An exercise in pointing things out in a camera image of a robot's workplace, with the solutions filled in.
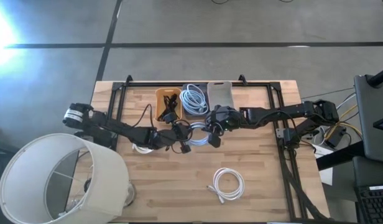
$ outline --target white lamp shade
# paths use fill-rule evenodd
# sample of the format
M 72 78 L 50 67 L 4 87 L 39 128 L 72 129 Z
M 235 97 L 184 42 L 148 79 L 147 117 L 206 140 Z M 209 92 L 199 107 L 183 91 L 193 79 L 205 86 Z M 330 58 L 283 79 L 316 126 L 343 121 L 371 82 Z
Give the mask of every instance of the white lamp shade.
M 67 156 L 87 148 L 92 156 L 90 186 L 81 202 L 54 220 L 45 194 L 53 171 Z M 22 149 L 8 163 L 0 181 L 0 206 L 14 223 L 107 223 L 120 216 L 129 175 L 116 152 L 69 134 L 50 134 Z

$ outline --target orange basket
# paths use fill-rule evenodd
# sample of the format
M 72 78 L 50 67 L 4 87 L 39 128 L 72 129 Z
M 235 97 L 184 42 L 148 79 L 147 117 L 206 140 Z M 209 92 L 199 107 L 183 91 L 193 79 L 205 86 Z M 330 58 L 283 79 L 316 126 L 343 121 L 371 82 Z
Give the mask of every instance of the orange basket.
M 159 88 L 155 91 L 155 120 L 156 122 L 165 124 L 165 121 L 158 121 L 157 119 L 159 116 L 164 112 L 165 110 L 165 103 L 164 103 L 164 96 L 171 97 L 174 93 L 178 95 L 176 102 L 178 103 L 177 107 L 175 108 L 175 112 L 178 115 L 178 119 L 183 118 L 183 110 L 182 110 L 182 102 L 180 101 L 180 93 L 181 89 L 179 88 Z

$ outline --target wooden tabletop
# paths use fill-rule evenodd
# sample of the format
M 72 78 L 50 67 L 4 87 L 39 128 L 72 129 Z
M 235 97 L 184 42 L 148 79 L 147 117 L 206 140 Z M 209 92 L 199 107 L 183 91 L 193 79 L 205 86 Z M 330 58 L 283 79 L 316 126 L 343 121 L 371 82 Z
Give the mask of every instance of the wooden tabletop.
M 296 81 L 279 82 L 285 105 L 301 102 Z M 95 110 L 107 111 L 111 87 L 112 82 L 96 83 L 91 103 Z M 131 125 L 136 123 L 149 103 L 153 106 L 154 116 L 156 89 L 158 87 L 128 87 L 121 121 Z M 270 108 L 264 87 L 233 87 L 232 93 L 236 109 L 241 106 Z M 139 125 L 150 125 L 149 113 Z M 154 125 L 159 129 L 169 128 L 157 122 Z M 204 135 L 201 131 L 195 131 L 194 137 Z M 179 145 L 174 145 L 174 149 L 179 151 Z M 163 149 L 139 154 L 132 150 L 127 138 L 120 137 L 117 152 L 124 158 L 131 182 L 136 186 L 137 197 L 115 222 L 289 221 L 271 124 L 256 130 L 227 132 L 222 137 L 221 147 L 217 149 L 209 145 L 192 146 L 188 154 Z M 88 161 L 88 158 L 80 160 L 75 177 L 82 178 L 82 174 L 90 169 Z M 297 163 L 304 191 L 320 212 L 328 217 L 327 202 L 312 149 L 297 149 Z M 213 174 L 221 167 L 237 170 L 245 180 L 243 196 L 223 205 L 217 195 L 206 188 L 213 184 Z M 237 180 L 230 174 L 223 175 L 219 182 L 223 191 L 233 191 L 237 186 Z M 295 194 L 293 200 L 298 210 Z

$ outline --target black keyboard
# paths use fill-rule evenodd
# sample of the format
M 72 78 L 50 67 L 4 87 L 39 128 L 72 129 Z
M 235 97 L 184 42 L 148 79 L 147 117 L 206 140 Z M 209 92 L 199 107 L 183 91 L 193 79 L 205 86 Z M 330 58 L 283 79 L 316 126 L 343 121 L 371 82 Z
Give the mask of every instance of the black keyboard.
M 366 223 L 383 223 L 383 186 L 358 187 L 356 195 Z

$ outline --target gray floor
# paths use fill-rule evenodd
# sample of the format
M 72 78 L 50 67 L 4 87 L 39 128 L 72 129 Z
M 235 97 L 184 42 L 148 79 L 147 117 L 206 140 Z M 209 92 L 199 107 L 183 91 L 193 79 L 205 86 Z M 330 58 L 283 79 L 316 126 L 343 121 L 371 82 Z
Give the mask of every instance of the gray floor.
M 105 43 L 115 4 L 0 0 L 0 40 Z M 209 0 L 124 0 L 113 38 L 114 43 L 378 41 L 383 41 L 381 0 L 230 0 L 220 6 Z M 45 134 L 73 133 L 62 125 L 63 114 L 72 102 L 90 102 L 102 53 L 0 50 L 0 138 L 21 147 Z M 250 80 L 297 80 L 301 97 L 308 97 L 352 87 L 353 76 L 382 69 L 383 47 L 111 49 L 103 80 L 127 75 L 135 80 L 223 80 L 244 74 Z M 322 98 L 340 103 L 350 93 Z M 351 123 L 359 126 L 359 118 Z M 350 203 L 340 197 L 344 193 L 325 188 L 331 216 L 353 220 Z

